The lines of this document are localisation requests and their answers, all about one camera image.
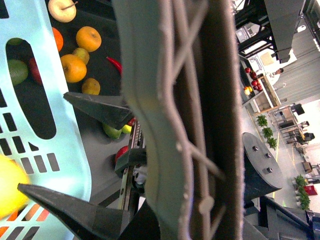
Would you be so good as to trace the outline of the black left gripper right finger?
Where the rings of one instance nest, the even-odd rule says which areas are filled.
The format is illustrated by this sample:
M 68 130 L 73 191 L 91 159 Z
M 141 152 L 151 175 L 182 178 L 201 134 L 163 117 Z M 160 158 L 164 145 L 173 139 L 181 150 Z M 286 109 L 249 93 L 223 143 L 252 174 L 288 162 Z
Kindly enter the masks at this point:
M 134 118 L 133 112 L 122 96 L 66 92 L 63 98 L 76 109 L 116 130 L 120 130 Z

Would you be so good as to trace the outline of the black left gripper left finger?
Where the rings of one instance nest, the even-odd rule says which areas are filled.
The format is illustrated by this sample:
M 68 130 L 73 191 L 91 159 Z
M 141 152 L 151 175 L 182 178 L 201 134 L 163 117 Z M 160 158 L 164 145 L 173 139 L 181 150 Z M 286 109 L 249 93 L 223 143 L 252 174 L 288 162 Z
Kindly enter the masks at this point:
M 117 240 L 130 213 L 106 208 L 43 186 L 19 183 L 17 189 L 58 218 L 80 240 Z

